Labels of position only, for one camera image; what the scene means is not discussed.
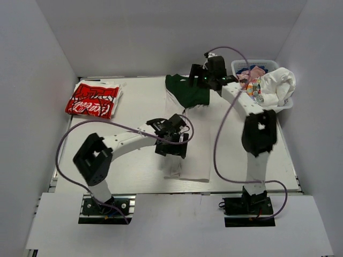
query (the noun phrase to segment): white enclosure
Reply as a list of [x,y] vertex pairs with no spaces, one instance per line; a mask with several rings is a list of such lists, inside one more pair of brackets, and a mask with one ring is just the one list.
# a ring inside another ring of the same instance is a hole
[[[301,185],[343,256],[342,10],[342,0],[2,1],[0,256],[23,254],[77,77],[186,74],[220,45],[294,72],[294,106],[279,118]],[[218,54],[228,70],[241,59]]]

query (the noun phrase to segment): folded red shirt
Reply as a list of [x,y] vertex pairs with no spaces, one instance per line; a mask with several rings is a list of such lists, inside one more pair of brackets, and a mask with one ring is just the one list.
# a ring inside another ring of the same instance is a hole
[[120,93],[119,85],[107,88],[81,83],[70,98],[65,112],[71,115],[91,115],[111,119]]

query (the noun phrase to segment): green shirt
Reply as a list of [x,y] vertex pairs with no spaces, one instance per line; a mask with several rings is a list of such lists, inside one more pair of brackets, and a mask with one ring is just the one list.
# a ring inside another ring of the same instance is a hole
[[210,104],[210,89],[190,87],[188,78],[176,74],[166,76],[166,89],[171,92],[185,108]]

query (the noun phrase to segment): laundry basket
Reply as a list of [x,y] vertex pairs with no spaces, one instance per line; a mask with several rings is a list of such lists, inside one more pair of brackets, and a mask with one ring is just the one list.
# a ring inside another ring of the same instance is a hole
[[[275,71],[279,68],[279,65],[272,61],[272,60],[248,60],[249,65],[257,65],[257,66],[264,66],[268,72]],[[245,60],[236,60],[231,63],[232,74],[236,75],[236,72],[241,70],[242,68],[247,68],[247,64]],[[264,109],[273,109],[275,112],[280,112],[284,109],[290,109],[293,106],[292,97],[285,99],[284,106],[276,106],[276,107],[264,107]]]

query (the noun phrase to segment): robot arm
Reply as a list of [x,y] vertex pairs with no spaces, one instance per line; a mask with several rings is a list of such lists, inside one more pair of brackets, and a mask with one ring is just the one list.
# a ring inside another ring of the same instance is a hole
[[[171,142],[184,142],[188,134],[181,130],[186,126],[185,121],[177,114],[169,120],[153,119],[142,125],[139,130],[156,135]],[[73,158],[77,169],[86,180],[89,189],[99,201],[109,204],[112,195],[106,183],[109,166],[118,157],[136,149],[156,145],[155,152],[186,156],[187,143],[171,145],[156,138],[133,132],[124,132],[109,137],[99,137],[93,133],[87,137]]]
[[[240,89],[239,83],[229,83],[222,87],[221,96],[232,103]],[[241,94],[235,104],[235,109],[245,119],[242,145],[247,151],[246,181],[262,181],[262,183],[247,183],[243,186],[243,198],[251,209],[267,198],[264,181],[268,158],[273,145],[277,142],[276,114],[273,110],[264,110],[247,94]]]
[[[193,64],[190,72],[190,86],[195,82],[200,88],[209,88],[232,103],[241,90],[241,85],[233,76],[227,76],[225,62],[221,56],[212,56],[206,53],[205,67]],[[267,161],[273,145],[277,141],[276,114],[273,110],[264,110],[247,94],[241,94],[235,109],[244,122],[242,145],[247,151],[247,178],[246,181],[261,181],[262,183],[245,183],[243,186],[242,208],[248,212],[259,209],[267,199],[265,178]]]

